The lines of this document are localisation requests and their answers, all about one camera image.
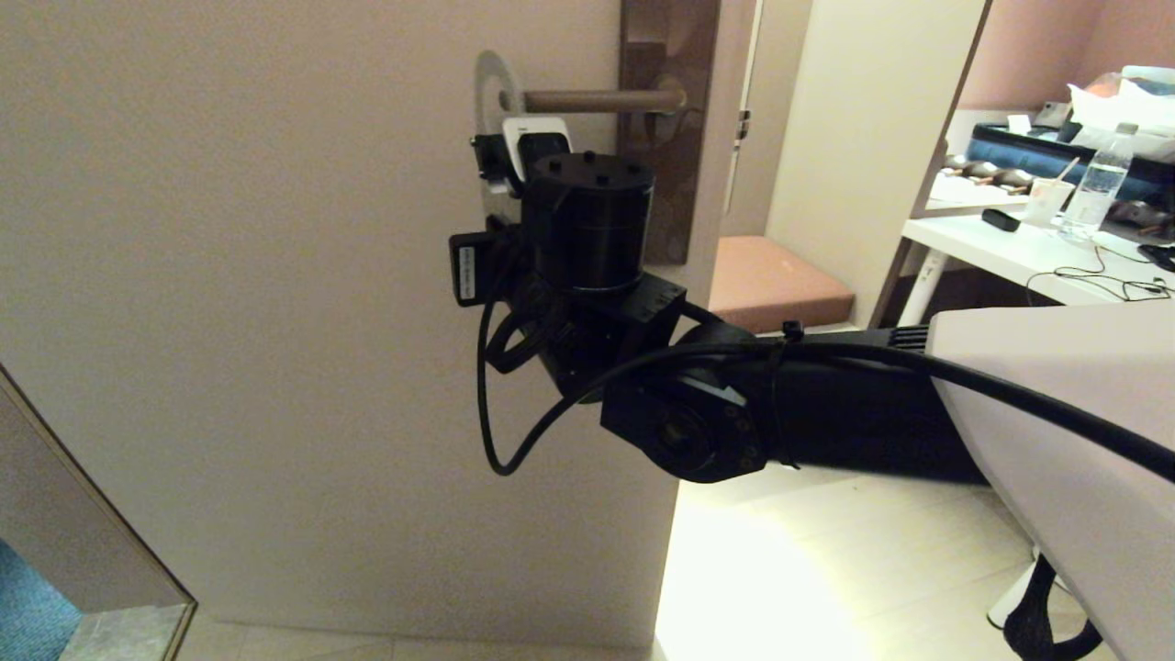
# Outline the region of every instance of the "pink wall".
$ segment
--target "pink wall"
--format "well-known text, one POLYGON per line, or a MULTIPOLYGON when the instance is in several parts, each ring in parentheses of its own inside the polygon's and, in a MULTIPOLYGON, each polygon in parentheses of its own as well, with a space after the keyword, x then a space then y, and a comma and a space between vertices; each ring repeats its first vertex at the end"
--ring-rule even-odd
POLYGON ((1175 0, 1108 0, 1097 18, 1076 80, 1126 65, 1175 67, 1175 0))
MULTIPOLYGON (((993 0, 960 108, 1038 109, 1068 100, 1102 8, 1127 0, 993 0)), ((1150 0, 1150 4, 1171 0, 1150 0)))

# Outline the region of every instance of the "sticker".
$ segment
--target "sticker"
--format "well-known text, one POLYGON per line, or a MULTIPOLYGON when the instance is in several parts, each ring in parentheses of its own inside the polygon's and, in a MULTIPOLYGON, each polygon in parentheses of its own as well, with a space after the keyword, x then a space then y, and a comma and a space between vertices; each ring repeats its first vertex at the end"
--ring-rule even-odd
POLYGON ((461 279, 461 299, 477 295, 476 255, 472 245, 457 248, 457 277, 461 279))

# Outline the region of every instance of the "white desk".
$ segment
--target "white desk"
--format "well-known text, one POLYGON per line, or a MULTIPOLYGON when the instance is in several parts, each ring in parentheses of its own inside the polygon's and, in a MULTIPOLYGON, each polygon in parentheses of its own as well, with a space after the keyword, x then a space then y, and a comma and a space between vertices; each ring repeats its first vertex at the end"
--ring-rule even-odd
MULTIPOLYGON (((1021 224, 1016 231, 1003 231, 983 222, 979 215, 908 220, 901 235, 931 249, 914 279, 914 288, 902 309, 899 325, 921 323, 947 256, 1021 284, 1036 272, 1050 271, 1060 265, 1090 269, 1099 267, 1092 245, 1070 243, 1029 224, 1021 224)), ((1094 240, 1115 251, 1142 258, 1135 243, 1113 234, 1099 231, 1094 240)), ((1104 250, 1102 256, 1108 275, 1144 282, 1163 277, 1168 283, 1175 283, 1175 272, 1153 263, 1136 263, 1104 250)), ((1087 282, 1048 275, 1033 279, 1032 289, 1069 305, 1117 301, 1109 292, 1087 282)), ((1132 295, 1146 294, 1134 289, 1132 295)))

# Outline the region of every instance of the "water bottle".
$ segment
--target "water bottle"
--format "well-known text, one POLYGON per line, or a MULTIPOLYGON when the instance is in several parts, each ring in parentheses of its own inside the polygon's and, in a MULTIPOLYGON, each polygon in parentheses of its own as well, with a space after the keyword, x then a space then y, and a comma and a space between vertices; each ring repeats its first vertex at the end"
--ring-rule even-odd
POLYGON ((1117 124, 1114 140, 1094 154, 1069 201, 1069 208, 1061 217, 1059 232, 1062 236, 1088 241, 1101 227, 1117 189, 1126 181, 1127 170, 1130 169, 1130 161, 1134 158, 1130 136, 1137 130, 1136 123, 1117 124))

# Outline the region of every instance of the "teal carpet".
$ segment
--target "teal carpet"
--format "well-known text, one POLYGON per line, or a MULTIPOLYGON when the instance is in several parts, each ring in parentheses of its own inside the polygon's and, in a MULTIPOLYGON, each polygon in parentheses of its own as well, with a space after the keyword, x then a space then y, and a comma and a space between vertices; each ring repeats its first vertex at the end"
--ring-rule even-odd
POLYGON ((0 661, 58 661, 79 612, 0 540, 0 661))

